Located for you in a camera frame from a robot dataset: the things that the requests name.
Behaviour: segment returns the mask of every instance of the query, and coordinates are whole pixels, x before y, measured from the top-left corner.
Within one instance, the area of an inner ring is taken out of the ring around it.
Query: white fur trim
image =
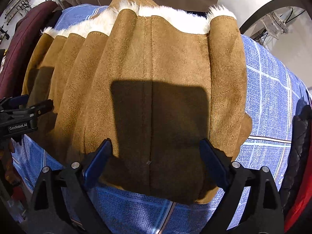
[[[230,16],[236,19],[235,15],[226,9],[224,6],[215,6],[207,13],[207,19],[198,15],[188,14],[182,10],[175,10],[166,6],[146,7],[127,0],[121,0],[119,9],[108,8],[101,12],[99,16],[85,20],[77,25],[71,26],[68,29],[60,31],[48,27],[44,33],[55,38],[57,35],[68,37],[70,33],[76,33],[84,38],[92,31],[102,32],[110,35],[118,13],[124,9],[130,9],[137,16],[150,17],[153,15],[160,16],[168,21],[172,26],[181,32],[191,34],[206,34],[210,31],[210,21],[221,15]]]

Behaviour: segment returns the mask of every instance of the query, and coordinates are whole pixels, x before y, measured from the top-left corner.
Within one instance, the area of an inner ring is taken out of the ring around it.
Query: blue checkered cloth
[[[67,28],[104,10],[106,7],[80,5],[63,11],[56,29]],[[247,63],[247,99],[245,111],[252,117],[251,136],[241,146],[237,157],[246,168],[268,166],[280,189],[291,147],[292,119],[310,103],[306,86],[277,58],[249,37],[243,36]],[[13,164],[30,190],[44,166],[62,168],[28,136],[22,145],[14,144]],[[69,206],[71,218],[79,222]],[[245,188],[235,216],[229,225],[236,226],[245,208],[249,189]],[[118,190],[97,184],[89,196],[112,233],[120,234],[189,234],[199,233],[217,208],[224,192],[219,189],[205,205],[182,205],[166,199]]]

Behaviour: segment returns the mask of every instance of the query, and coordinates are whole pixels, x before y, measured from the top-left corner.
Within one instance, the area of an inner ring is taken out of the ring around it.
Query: silver bolt
[[[233,162],[232,163],[232,166],[234,167],[234,168],[239,168],[239,167],[241,167],[241,164],[239,163],[239,162]]]
[[[263,166],[262,167],[262,170],[265,172],[265,173],[268,173],[270,171],[270,169],[266,166]]]
[[[47,173],[49,170],[50,170],[50,168],[47,166],[42,168],[43,173]]]
[[[78,162],[73,162],[72,164],[71,164],[71,168],[73,168],[73,169],[76,169],[76,168],[78,168],[80,166],[80,164],[78,163]]]

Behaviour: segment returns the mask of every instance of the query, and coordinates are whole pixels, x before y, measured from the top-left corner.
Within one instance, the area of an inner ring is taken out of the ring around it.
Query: blue plaid fabric
[[[56,28],[63,29],[90,18],[105,7],[88,4],[63,11]],[[306,86],[277,58],[246,36],[242,36],[247,63],[247,99],[245,111],[252,117],[252,133],[241,146],[237,157],[244,167],[268,166],[280,189],[291,146],[292,119],[310,103]],[[14,144],[13,163],[30,190],[44,166],[62,168],[28,136],[22,145]],[[65,201],[72,219],[79,221]],[[122,234],[189,234],[199,233],[217,208],[223,190],[205,205],[181,205],[165,199],[118,190],[102,184],[89,191],[89,196],[112,233]],[[239,223],[248,198],[245,188],[235,216],[229,225]]]

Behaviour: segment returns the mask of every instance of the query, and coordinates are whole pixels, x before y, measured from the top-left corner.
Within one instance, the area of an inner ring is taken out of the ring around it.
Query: brown suede garment
[[[30,94],[29,105],[50,98],[55,108],[29,136],[62,164],[81,161],[110,138],[113,157],[101,182],[183,204],[208,203],[217,187],[199,141],[207,137],[229,161],[237,157],[252,128],[244,112],[246,82],[234,18],[216,17],[210,33],[200,35],[124,9],[110,36],[42,35],[23,93]]]

